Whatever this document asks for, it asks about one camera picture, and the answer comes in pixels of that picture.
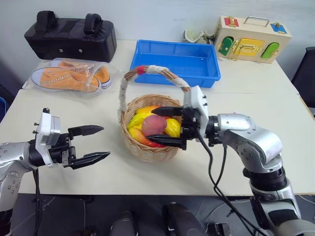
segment blue plastic tray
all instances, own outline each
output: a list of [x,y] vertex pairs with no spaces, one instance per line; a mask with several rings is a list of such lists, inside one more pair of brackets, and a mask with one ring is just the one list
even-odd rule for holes
[[[213,45],[138,40],[130,69],[160,65],[183,78],[190,86],[211,88],[221,78]],[[143,74],[139,83],[172,85],[162,75]]]

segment basket handle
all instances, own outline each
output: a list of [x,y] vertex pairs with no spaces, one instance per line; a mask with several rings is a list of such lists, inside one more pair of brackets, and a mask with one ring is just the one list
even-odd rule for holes
[[182,78],[178,77],[168,68],[157,66],[157,65],[141,65],[133,68],[131,71],[127,72],[124,77],[122,78],[120,91],[119,91],[119,101],[120,101],[120,113],[124,112],[127,109],[126,104],[126,90],[129,81],[135,80],[138,75],[142,74],[160,74],[165,76],[168,81],[172,82],[173,84],[181,87],[183,92],[189,92],[190,86],[189,84],[183,80]]

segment toy box handle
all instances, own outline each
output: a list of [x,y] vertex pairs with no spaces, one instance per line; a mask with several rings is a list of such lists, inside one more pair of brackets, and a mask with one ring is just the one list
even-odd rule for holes
[[269,19],[263,18],[263,17],[258,17],[258,16],[249,16],[249,17],[247,17],[246,20],[244,21],[244,24],[246,24],[248,19],[264,20],[264,21],[267,22],[265,27],[267,27],[267,25],[269,24]]

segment red tape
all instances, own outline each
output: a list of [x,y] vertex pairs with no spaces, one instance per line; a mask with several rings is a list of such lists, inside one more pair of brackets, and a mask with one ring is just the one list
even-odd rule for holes
[[142,75],[142,74],[146,73],[146,71],[144,70],[144,65],[138,66],[137,73],[138,73],[138,75]]

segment black bag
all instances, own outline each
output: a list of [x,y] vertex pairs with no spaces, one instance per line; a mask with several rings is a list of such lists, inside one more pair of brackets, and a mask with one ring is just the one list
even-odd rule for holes
[[116,50],[114,25],[98,14],[85,19],[56,18],[53,11],[40,11],[37,22],[25,33],[41,59],[74,58],[109,62]]

